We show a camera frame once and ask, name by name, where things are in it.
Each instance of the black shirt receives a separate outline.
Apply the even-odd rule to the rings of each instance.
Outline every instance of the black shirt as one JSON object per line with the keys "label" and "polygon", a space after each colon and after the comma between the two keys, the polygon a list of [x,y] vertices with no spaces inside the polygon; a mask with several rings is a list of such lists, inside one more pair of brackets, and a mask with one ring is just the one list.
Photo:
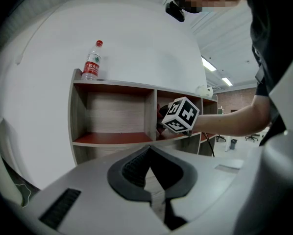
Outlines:
{"label": "black shirt", "polygon": [[[293,60],[293,0],[247,2],[252,12],[252,49],[263,72],[257,78],[256,95],[268,96]],[[270,117],[271,128],[260,145],[286,129],[271,100]]]}

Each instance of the white ceiling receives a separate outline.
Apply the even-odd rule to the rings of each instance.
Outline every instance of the white ceiling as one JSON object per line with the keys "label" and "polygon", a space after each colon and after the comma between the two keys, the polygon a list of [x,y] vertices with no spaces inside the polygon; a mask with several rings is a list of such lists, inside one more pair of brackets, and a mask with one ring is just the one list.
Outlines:
{"label": "white ceiling", "polygon": [[[68,0],[24,0],[0,30],[0,49],[29,20],[65,1]],[[151,1],[164,5],[171,0]],[[254,76],[258,66],[251,51],[251,21],[246,2],[221,11],[185,13],[184,24],[196,37],[201,55],[217,68],[214,72],[206,69],[207,83],[215,92],[256,86]],[[223,77],[227,77],[233,86],[228,87],[222,81]]]}

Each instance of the black and white cube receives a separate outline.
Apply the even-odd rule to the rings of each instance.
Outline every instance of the black and white cube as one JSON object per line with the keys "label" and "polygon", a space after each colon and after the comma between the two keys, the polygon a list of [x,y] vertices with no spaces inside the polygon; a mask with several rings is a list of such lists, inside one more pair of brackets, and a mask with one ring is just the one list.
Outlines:
{"label": "black and white cube", "polygon": [[162,124],[175,133],[192,130],[199,109],[186,97],[174,100]]}

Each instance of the brown wall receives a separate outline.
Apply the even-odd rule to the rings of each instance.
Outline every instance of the brown wall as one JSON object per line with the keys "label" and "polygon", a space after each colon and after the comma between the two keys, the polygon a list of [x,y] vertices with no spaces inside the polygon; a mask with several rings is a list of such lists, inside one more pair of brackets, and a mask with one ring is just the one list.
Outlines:
{"label": "brown wall", "polygon": [[217,93],[219,108],[222,106],[224,113],[230,110],[239,110],[252,103],[256,88],[237,90],[232,92]]}

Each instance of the red bottle cap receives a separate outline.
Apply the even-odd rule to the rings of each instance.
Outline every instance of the red bottle cap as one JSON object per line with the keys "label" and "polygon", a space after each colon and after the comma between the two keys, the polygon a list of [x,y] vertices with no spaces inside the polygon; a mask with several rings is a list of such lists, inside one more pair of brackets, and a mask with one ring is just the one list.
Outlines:
{"label": "red bottle cap", "polygon": [[101,47],[103,45],[103,42],[101,40],[97,40],[96,46]]}

